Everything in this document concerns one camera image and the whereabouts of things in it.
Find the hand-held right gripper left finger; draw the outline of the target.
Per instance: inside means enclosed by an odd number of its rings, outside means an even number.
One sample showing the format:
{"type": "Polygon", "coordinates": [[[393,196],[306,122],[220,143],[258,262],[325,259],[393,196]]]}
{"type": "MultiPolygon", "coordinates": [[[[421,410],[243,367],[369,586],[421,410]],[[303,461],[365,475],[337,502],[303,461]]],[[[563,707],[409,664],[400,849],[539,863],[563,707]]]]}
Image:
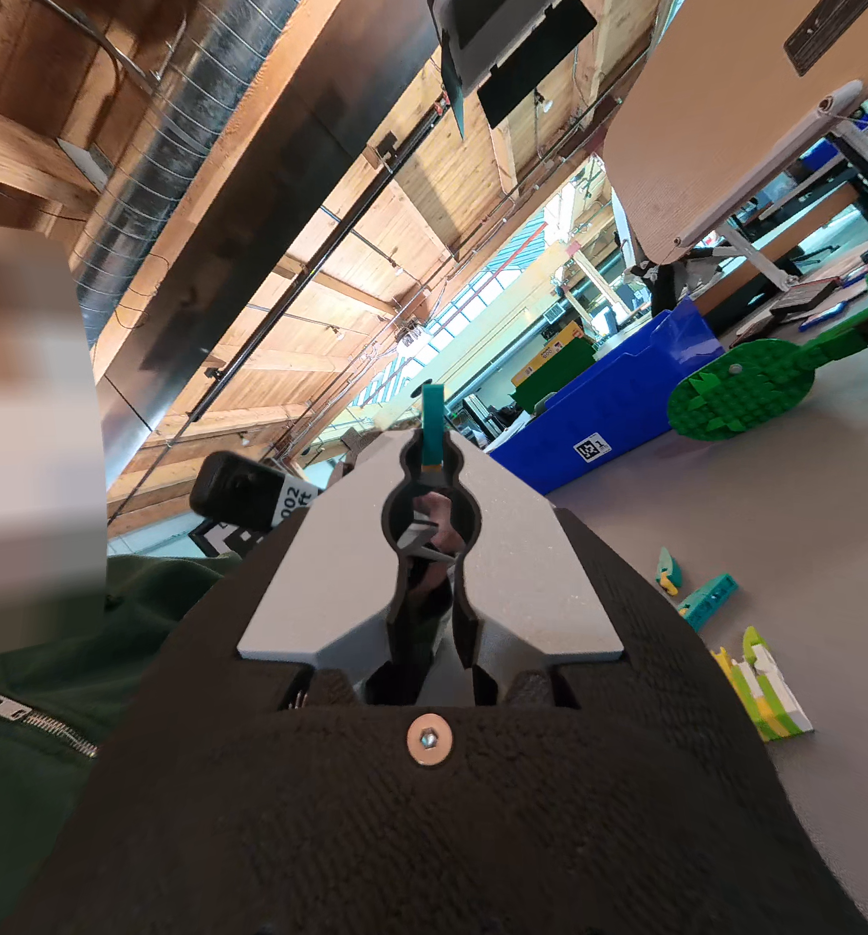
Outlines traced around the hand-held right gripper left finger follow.
{"type": "Polygon", "coordinates": [[[243,659],[342,672],[361,703],[391,660],[399,556],[383,508],[402,485],[409,431],[389,430],[308,509],[238,643],[243,659]]]}

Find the large silver duct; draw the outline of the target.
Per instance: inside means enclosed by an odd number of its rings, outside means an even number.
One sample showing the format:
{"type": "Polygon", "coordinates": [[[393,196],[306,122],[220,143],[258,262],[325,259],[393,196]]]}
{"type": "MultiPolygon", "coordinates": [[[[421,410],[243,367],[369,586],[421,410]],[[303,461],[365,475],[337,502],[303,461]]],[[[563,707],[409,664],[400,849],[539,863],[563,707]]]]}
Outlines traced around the large silver duct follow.
{"type": "Polygon", "coordinates": [[[298,1],[200,1],[69,258],[96,345],[298,1]]]}

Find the wooden tilted board stand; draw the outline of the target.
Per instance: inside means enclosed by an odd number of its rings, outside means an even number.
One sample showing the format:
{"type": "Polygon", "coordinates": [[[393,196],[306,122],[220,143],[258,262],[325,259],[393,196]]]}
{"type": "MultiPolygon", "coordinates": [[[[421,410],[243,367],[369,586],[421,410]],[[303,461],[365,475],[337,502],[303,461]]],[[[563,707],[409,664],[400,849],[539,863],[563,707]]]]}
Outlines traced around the wooden tilted board stand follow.
{"type": "Polygon", "coordinates": [[[641,250],[673,263],[826,134],[868,140],[868,2],[685,2],[603,151],[641,250]]]}

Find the blue plastic bin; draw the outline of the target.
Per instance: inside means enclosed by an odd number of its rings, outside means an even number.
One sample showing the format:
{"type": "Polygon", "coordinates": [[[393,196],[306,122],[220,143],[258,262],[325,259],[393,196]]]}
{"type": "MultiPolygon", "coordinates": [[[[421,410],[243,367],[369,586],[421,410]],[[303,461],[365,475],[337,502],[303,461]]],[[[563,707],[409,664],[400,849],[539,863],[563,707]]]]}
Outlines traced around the blue plastic bin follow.
{"type": "Polygon", "coordinates": [[[723,354],[696,304],[684,298],[557,391],[543,414],[491,456],[549,494],[667,432],[674,389],[723,354]]]}

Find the green lego plant model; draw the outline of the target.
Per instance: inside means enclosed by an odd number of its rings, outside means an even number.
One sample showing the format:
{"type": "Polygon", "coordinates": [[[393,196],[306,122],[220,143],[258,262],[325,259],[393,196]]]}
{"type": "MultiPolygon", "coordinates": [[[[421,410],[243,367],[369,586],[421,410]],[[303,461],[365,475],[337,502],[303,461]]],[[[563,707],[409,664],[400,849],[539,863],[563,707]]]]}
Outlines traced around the green lego plant model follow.
{"type": "Polygon", "coordinates": [[[796,407],[818,369],[867,348],[868,309],[805,344],[761,338],[740,345],[678,384],[666,407],[668,422],[686,438],[734,438],[796,407]]]}

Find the grey duct vent box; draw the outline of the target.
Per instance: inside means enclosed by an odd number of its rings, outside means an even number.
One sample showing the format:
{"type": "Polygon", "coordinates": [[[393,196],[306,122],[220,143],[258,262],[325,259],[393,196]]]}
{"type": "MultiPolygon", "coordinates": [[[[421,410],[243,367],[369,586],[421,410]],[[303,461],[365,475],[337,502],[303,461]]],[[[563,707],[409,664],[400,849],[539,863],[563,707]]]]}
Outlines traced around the grey duct vent box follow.
{"type": "Polygon", "coordinates": [[[475,95],[498,128],[597,27],[581,1],[429,1],[440,73],[464,137],[463,106],[475,95]]]}

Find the lime white lego assembly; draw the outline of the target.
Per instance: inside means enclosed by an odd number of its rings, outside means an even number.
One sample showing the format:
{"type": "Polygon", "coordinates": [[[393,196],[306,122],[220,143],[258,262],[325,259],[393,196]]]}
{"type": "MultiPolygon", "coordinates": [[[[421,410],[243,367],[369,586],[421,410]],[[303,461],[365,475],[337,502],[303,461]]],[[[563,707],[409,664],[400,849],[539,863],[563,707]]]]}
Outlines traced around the lime white lego assembly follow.
{"type": "Polygon", "coordinates": [[[764,637],[748,627],[742,637],[742,659],[726,648],[711,653],[731,684],[761,740],[787,740],[814,732],[814,726],[785,683],[764,637]]]}

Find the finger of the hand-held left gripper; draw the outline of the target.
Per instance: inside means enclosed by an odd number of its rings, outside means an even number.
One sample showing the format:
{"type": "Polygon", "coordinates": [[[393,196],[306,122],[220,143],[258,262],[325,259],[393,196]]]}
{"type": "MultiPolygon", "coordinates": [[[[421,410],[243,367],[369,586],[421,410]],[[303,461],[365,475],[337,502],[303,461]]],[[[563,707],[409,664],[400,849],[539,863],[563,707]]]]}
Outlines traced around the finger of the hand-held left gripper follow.
{"type": "Polygon", "coordinates": [[[407,558],[451,565],[454,563],[454,555],[442,552],[433,544],[439,531],[440,527],[434,520],[416,511],[406,530],[397,539],[395,551],[407,558]]]}

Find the green yellow cardboard box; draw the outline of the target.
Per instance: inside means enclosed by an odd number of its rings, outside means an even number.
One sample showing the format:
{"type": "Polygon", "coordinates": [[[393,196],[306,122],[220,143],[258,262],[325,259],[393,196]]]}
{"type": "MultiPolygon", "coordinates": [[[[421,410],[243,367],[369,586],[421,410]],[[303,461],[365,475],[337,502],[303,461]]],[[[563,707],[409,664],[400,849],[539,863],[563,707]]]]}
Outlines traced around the green yellow cardboard box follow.
{"type": "Polygon", "coordinates": [[[579,322],[571,321],[511,379],[511,398],[519,409],[533,413],[537,403],[563,389],[595,361],[595,344],[579,322]]]}

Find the long teal lego piece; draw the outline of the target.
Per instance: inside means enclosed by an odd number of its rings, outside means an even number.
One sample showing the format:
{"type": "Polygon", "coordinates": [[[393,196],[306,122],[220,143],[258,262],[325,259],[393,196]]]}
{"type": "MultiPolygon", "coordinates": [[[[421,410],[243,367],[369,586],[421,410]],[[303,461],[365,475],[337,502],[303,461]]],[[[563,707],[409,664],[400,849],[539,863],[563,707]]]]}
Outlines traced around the long teal lego piece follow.
{"type": "Polygon", "coordinates": [[[422,387],[422,457],[425,472],[439,470],[444,458],[444,387],[428,381],[422,387]]]}

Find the teal holed lego beam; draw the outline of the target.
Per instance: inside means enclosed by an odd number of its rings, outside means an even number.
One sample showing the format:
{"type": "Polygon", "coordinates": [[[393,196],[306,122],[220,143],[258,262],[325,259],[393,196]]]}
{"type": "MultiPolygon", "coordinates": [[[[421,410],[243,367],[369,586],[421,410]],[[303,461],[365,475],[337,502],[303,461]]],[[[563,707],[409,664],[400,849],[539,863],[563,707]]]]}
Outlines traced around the teal holed lego beam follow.
{"type": "Polygon", "coordinates": [[[689,594],[678,605],[678,613],[698,633],[738,589],[730,574],[721,574],[689,594]]]}

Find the small black box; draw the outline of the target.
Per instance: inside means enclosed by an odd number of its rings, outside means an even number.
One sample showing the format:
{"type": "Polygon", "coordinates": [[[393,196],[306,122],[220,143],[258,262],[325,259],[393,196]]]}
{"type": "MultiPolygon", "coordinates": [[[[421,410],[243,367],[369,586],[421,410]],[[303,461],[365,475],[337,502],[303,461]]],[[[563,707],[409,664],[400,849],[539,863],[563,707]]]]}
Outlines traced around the small black box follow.
{"type": "Polygon", "coordinates": [[[838,278],[827,278],[798,283],[784,293],[768,307],[771,316],[782,320],[793,314],[813,311],[821,302],[832,296],[840,288],[838,278]]]}

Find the black white marker sign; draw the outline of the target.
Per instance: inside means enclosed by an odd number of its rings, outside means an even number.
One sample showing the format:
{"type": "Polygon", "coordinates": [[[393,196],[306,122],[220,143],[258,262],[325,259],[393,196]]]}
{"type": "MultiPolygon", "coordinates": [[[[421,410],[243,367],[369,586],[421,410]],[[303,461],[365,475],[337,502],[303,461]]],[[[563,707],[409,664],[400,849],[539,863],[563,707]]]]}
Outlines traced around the black white marker sign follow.
{"type": "Polygon", "coordinates": [[[265,533],[250,531],[234,524],[204,520],[188,535],[206,557],[234,554],[244,559],[264,539],[265,533]]]}

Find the person's green jacket torso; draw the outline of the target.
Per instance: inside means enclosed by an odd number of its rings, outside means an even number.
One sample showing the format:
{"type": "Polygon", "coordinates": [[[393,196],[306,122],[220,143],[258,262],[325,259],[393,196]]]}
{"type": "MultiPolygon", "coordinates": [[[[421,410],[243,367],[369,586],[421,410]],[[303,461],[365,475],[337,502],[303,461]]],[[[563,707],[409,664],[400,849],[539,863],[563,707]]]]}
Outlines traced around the person's green jacket torso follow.
{"type": "Polygon", "coordinates": [[[104,609],[82,637],[0,654],[0,924],[54,847],[143,673],[240,562],[110,556],[104,609]]]}

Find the person's left hand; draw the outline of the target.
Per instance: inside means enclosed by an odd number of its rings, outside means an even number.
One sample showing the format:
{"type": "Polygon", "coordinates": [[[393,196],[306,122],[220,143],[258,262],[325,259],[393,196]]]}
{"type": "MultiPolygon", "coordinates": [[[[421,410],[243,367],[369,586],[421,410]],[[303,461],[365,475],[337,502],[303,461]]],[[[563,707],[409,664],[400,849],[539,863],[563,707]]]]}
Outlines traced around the person's left hand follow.
{"type": "Polygon", "coordinates": [[[413,500],[414,509],[432,522],[437,531],[430,539],[432,547],[446,555],[458,555],[464,548],[464,540],[451,520],[450,497],[431,491],[413,500]]]}

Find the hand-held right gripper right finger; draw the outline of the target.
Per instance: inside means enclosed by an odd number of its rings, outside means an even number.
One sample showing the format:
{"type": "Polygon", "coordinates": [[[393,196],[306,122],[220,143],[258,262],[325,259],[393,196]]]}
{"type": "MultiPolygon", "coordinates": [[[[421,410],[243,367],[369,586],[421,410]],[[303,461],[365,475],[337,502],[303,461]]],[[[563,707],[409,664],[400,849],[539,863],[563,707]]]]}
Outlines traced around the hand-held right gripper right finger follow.
{"type": "Polygon", "coordinates": [[[462,567],[473,664],[508,691],[521,672],[619,659],[624,645],[550,501],[463,436],[450,440],[478,521],[462,567]]]}

